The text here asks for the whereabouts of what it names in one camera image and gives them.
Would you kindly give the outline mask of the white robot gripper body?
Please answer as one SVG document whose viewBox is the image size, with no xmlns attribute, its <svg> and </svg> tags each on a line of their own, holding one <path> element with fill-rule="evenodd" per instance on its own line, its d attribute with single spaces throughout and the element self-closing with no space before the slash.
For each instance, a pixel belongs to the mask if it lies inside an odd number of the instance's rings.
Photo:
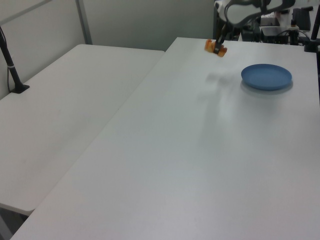
<svg viewBox="0 0 320 240">
<path fill-rule="evenodd" d="M 219 18 L 231 25 L 244 25 L 262 14 L 262 0 L 216 0 Z"/>
</svg>

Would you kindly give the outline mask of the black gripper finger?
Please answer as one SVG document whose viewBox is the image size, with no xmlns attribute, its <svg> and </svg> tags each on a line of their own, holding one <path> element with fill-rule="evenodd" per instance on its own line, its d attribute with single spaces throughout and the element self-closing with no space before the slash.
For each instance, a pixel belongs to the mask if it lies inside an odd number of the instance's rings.
<svg viewBox="0 0 320 240">
<path fill-rule="evenodd" d="M 226 33 L 226 36 L 225 36 L 225 39 L 227 41 L 232 41 L 234 39 L 234 26 L 230 23 L 227 23 L 227 33 Z"/>
<path fill-rule="evenodd" d="M 227 23 L 224 23 L 219 29 L 216 34 L 216 41 L 215 41 L 215 47 L 214 47 L 214 53 L 218 54 L 221 49 L 223 48 L 223 43 L 226 38 L 227 33 Z"/>
</svg>

